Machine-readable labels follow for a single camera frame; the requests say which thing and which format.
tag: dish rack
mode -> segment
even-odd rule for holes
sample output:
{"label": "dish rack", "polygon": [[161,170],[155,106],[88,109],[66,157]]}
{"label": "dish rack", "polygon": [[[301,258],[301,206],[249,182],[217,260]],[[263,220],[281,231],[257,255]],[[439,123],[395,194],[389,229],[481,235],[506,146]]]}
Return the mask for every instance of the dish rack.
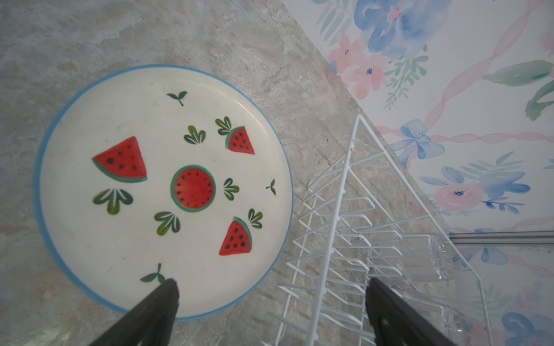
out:
{"label": "dish rack", "polygon": [[[387,198],[387,183],[391,181],[380,179],[391,177],[406,188],[403,195]],[[296,258],[286,260],[293,270],[292,278],[277,284],[286,293],[284,307],[281,314],[269,312],[279,321],[279,327],[274,341],[263,345],[375,345],[365,311],[365,290],[371,277],[379,277],[401,296],[411,291],[416,300],[438,307],[454,306],[452,296],[434,291],[438,285],[438,291],[450,292],[453,282],[433,286],[403,280],[404,268],[398,265],[398,259],[405,254],[394,241],[424,229],[438,235],[450,248],[450,261],[453,255],[459,256],[463,267],[456,271],[465,271],[476,280],[488,339],[474,341],[473,346],[492,346],[481,278],[452,244],[362,115],[355,118],[346,153],[310,181],[307,191],[309,195],[302,201],[307,213],[297,219],[289,235],[289,241],[299,249]],[[407,202],[408,197],[414,202]],[[413,209],[420,212],[409,215]]]}

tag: watermelon rind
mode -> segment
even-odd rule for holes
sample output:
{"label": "watermelon rind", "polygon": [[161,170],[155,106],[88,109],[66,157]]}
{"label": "watermelon rind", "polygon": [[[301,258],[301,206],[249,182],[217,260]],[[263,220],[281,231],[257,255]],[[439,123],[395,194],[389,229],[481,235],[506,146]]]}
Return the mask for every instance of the watermelon rind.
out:
{"label": "watermelon rind", "polygon": [[[212,180],[212,185],[213,185],[212,199],[208,202],[208,204],[206,204],[205,206],[203,206],[201,208],[198,208],[198,209],[187,208],[186,206],[182,205],[181,202],[177,199],[177,195],[175,195],[175,184],[177,184],[177,179],[179,178],[181,173],[183,173],[187,169],[191,169],[191,168],[200,169],[205,174],[207,174],[209,176],[209,178]],[[177,204],[177,206],[179,208],[181,208],[184,211],[187,211],[189,213],[196,213],[198,211],[202,211],[202,210],[206,209],[207,207],[209,207],[210,204],[213,202],[213,200],[216,198],[216,181],[213,179],[212,174],[207,169],[205,169],[204,167],[199,166],[197,164],[190,164],[188,166],[181,167],[177,171],[177,173],[175,173],[175,175],[173,176],[173,179],[171,179],[170,192],[171,192],[171,198],[173,198],[173,201],[175,202],[175,204]]]}
{"label": "watermelon rind", "polygon": [[225,149],[229,149],[229,142],[231,141],[231,138],[233,138],[235,133],[240,130],[244,130],[244,126],[235,127],[229,132],[227,138],[225,139]]}
{"label": "watermelon rind", "polygon": [[121,183],[139,183],[139,182],[143,182],[145,181],[146,179],[148,179],[148,177],[144,177],[144,178],[129,178],[129,177],[124,177],[122,175],[118,175],[118,174],[115,174],[113,172],[110,172],[109,170],[107,170],[104,166],[102,166],[102,164],[98,161],[98,159],[96,159],[96,157],[93,157],[93,162],[95,164],[95,166],[104,174],[106,174],[108,177],[112,178],[113,180],[116,180],[118,182],[121,182]]}
{"label": "watermelon rind", "polygon": [[236,216],[233,216],[233,221],[240,223],[240,225],[246,230],[246,233],[248,234],[248,241],[250,242],[250,251],[252,251],[252,236],[250,235],[250,230],[248,229],[248,226],[243,220],[237,218]]}

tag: blue plate rim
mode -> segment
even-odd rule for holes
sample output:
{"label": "blue plate rim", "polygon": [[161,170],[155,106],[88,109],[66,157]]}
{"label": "blue plate rim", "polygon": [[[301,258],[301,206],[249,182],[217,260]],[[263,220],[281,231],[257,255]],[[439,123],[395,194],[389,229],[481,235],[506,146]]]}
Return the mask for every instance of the blue plate rim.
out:
{"label": "blue plate rim", "polygon": [[217,308],[215,310],[212,310],[210,312],[206,312],[206,313],[202,313],[202,314],[199,314],[199,315],[195,315],[195,316],[190,316],[190,317],[180,317],[180,318],[176,318],[175,321],[176,322],[185,322],[185,321],[192,321],[192,320],[195,320],[195,319],[200,319],[200,318],[205,318],[205,317],[208,317],[208,316],[211,316],[213,314],[216,314],[220,311],[223,311],[225,309],[227,309],[228,307],[238,303],[239,301],[241,301],[244,297],[246,297],[248,294],[252,293],[253,290],[256,289],[256,287],[262,282],[264,281],[264,279],[267,277],[267,275],[269,274],[269,272],[271,271],[271,269],[273,269],[273,267],[275,266],[275,264],[277,263],[277,260],[279,259],[279,256],[281,255],[281,253],[283,252],[283,248],[285,247],[285,244],[286,244],[286,241],[287,239],[289,238],[289,233],[290,233],[290,228],[291,228],[291,225],[292,225],[292,222],[293,222],[293,211],[294,211],[294,186],[293,186],[293,174],[292,174],[292,171],[290,169],[290,163],[289,163],[289,157],[286,155],[286,150],[285,148],[283,147],[283,143],[281,141],[281,138],[279,137],[279,135],[277,134],[277,131],[275,130],[275,128],[273,127],[273,125],[271,124],[271,122],[269,121],[268,117],[265,115],[264,112],[261,111],[261,109],[254,103],[252,102],[252,100],[247,97],[245,94],[243,94],[240,90],[238,90],[236,87],[232,86],[231,84],[227,83],[226,81],[220,79],[220,78],[217,78],[216,76],[213,76],[209,73],[206,73],[204,71],[200,71],[200,70],[197,70],[197,69],[193,69],[193,68],[188,68],[188,67],[184,67],[184,66],[178,66],[178,65],[163,65],[163,64],[153,64],[153,65],[140,65],[140,66],[134,66],[134,67],[131,67],[131,68],[127,68],[127,69],[123,69],[123,70],[119,70],[117,72],[114,72],[110,75],[107,75],[95,82],[92,82],[91,84],[89,84],[88,86],[86,86],[84,89],[82,89],[81,91],[79,91],[75,96],[73,96],[71,98],[71,100],[69,100],[69,102],[60,110],[60,112],[58,113],[58,115],[56,115],[56,117],[54,118],[54,120],[50,123],[50,126],[48,127],[46,133],[44,134],[44,137],[42,139],[42,142],[40,143],[40,146],[39,146],[39,150],[38,150],[38,153],[37,153],[37,161],[35,163],[35,167],[34,167],[34,172],[33,172],[33,197],[34,197],[34,211],[35,211],[35,217],[37,219],[37,223],[38,223],[38,227],[39,227],[39,230],[40,230],[40,233],[42,235],[42,238],[44,240],[44,243],[47,247],[47,249],[50,251],[50,254],[52,255],[52,257],[54,258],[56,264],[58,265],[58,267],[60,267],[60,269],[64,272],[64,274],[69,278],[69,280],[71,280],[71,282],[76,285],[79,289],[81,289],[81,291],[85,292],[88,296],[90,296],[92,299],[94,299],[95,301],[99,302],[100,304],[104,305],[105,307],[107,308],[110,308],[112,309],[113,311],[115,312],[119,312],[119,313],[127,313],[128,310],[120,307],[120,306],[117,306],[116,304],[113,304],[112,302],[108,301],[107,299],[104,299],[102,298],[99,294],[97,294],[96,292],[94,292],[93,290],[91,290],[87,285],[85,285],[85,283],[83,283],[75,274],[73,274],[73,272],[67,267],[67,265],[65,264],[64,260],[61,259],[61,256],[59,255],[58,251],[56,250],[56,247],[54,246],[54,242],[52,241],[52,239],[50,238],[50,234],[48,233],[48,229],[46,227],[46,223],[44,221],[44,215],[43,215],[43,212],[42,212],[42,205],[40,203],[40,173],[41,173],[41,170],[42,170],[42,164],[43,164],[43,160],[44,160],[44,154],[46,152],[46,147],[48,146],[48,142],[50,141],[50,138],[52,137],[52,134],[54,132],[54,130],[56,129],[57,125],[59,124],[59,122],[61,121],[61,119],[63,118],[63,116],[65,115],[65,113],[68,111],[68,109],[83,95],[85,94],[87,91],[89,91],[90,89],[92,89],[93,87],[95,87],[96,85],[99,85],[100,83],[108,80],[108,79],[111,79],[115,76],[118,76],[120,74],[123,74],[123,73],[127,73],[127,72],[130,72],[130,71],[134,71],[134,70],[141,70],[141,69],[152,69],[152,68],[177,68],[177,69],[183,69],[183,70],[189,70],[189,71],[193,71],[193,72],[197,72],[197,73],[200,73],[200,74],[203,74],[203,75],[206,75],[208,77],[211,77],[211,78],[214,78],[220,82],[222,82],[223,84],[231,87],[232,89],[234,89],[236,92],[238,92],[239,94],[241,94],[245,99],[247,99],[254,107],[256,107],[256,109],[264,116],[265,120],[268,122],[269,126],[271,126],[271,129],[273,130],[273,132],[275,133],[275,135],[277,136],[277,139],[279,140],[279,143],[281,144],[281,148],[283,149],[283,153],[285,154],[285,159],[286,159],[286,164],[288,165],[289,167],[289,175],[290,175],[290,185],[291,185],[291,198],[292,198],[292,203],[291,203],[291,209],[290,209],[290,220],[289,220],[289,228],[287,229],[286,231],[286,236],[285,236],[285,240],[283,241],[283,244],[281,245],[281,249],[279,250],[279,253],[277,254],[277,257],[275,258],[275,260],[273,261],[273,263],[271,264],[271,266],[269,267],[268,271],[261,277],[261,279],[254,285],[252,286],[251,289],[249,289],[248,291],[246,291],[246,293],[244,293],[242,296],[238,297],[237,299],[233,300],[231,303],[228,303],[226,304],[225,306],[222,306],[220,308]]}

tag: plate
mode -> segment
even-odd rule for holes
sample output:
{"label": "plate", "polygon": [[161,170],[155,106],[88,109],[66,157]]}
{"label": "plate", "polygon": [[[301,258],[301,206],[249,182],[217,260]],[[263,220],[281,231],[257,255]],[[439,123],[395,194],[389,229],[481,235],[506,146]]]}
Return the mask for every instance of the plate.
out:
{"label": "plate", "polygon": [[290,229],[293,185],[268,119],[204,72],[148,65],[78,93],[39,150],[35,212],[65,274],[125,313],[167,278],[177,320],[251,292]]}

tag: floral wallpaper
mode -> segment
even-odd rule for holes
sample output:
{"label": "floral wallpaper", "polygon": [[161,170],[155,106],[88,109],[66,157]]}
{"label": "floral wallpaper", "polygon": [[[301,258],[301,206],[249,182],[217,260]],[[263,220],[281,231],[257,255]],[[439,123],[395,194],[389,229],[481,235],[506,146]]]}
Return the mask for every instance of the floral wallpaper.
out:
{"label": "floral wallpaper", "polygon": [[[554,345],[554,246],[460,250],[483,280],[494,346]],[[454,258],[454,267],[463,268],[459,258]],[[484,345],[486,324],[476,282],[467,280],[464,271],[454,273],[466,346]]]}
{"label": "floral wallpaper", "polygon": [[554,1],[283,2],[451,232],[554,228]]}

